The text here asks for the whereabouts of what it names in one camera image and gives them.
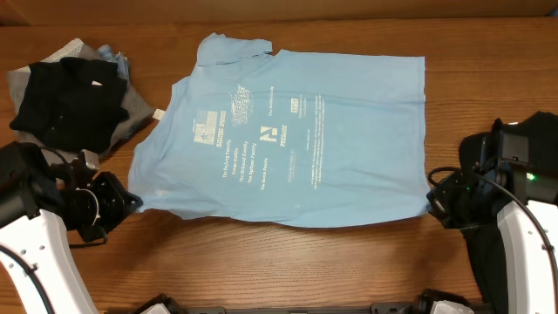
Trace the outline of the light blue printed t-shirt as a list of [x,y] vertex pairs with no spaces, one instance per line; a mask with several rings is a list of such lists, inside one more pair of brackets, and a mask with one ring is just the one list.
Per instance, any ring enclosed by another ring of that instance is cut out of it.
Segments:
[[424,214],[425,59],[211,34],[134,151],[143,209],[341,228]]

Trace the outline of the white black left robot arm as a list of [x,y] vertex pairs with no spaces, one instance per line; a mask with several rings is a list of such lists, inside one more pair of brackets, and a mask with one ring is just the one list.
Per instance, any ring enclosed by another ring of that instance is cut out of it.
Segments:
[[87,248],[108,234],[142,200],[88,150],[48,164],[46,147],[12,142],[1,149],[1,264],[28,313],[94,313],[96,307],[71,255],[68,232]]

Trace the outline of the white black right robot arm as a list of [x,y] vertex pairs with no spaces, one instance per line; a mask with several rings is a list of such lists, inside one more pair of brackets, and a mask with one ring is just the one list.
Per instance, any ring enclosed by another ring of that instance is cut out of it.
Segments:
[[557,177],[515,169],[507,182],[449,168],[429,213],[466,241],[474,279],[494,313],[557,311]]

